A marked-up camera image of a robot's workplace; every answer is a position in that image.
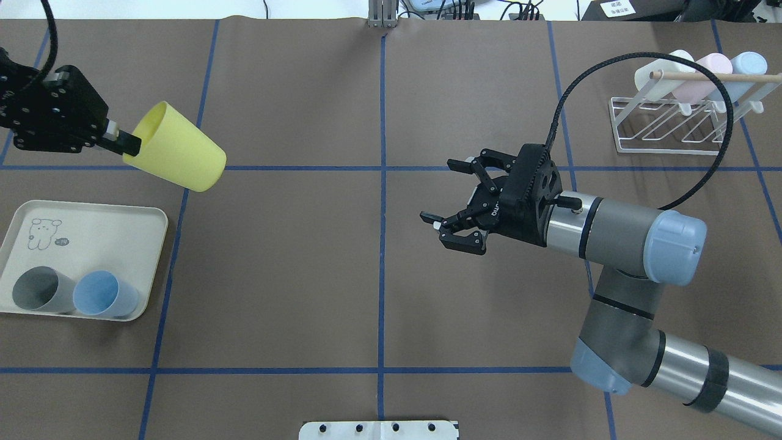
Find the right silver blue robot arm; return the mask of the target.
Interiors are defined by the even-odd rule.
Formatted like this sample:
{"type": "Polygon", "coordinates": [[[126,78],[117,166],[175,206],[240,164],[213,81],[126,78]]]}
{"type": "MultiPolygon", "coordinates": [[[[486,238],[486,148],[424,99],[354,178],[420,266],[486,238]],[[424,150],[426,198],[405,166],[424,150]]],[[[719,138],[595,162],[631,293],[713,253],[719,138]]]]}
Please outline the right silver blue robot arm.
{"type": "Polygon", "coordinates": [[[483,255],[487,237],[498,234],[602,266],[570,361],[581,381],[615,395],[653,388],[780,437],[778,373],[654,328],[665,287],[695,276],[706,223],[566,191],[541,144],[525,144],[516,156],[487,148],[447,165],[478,184],[453,215],[421,212],[445,248],[483,255]]]}

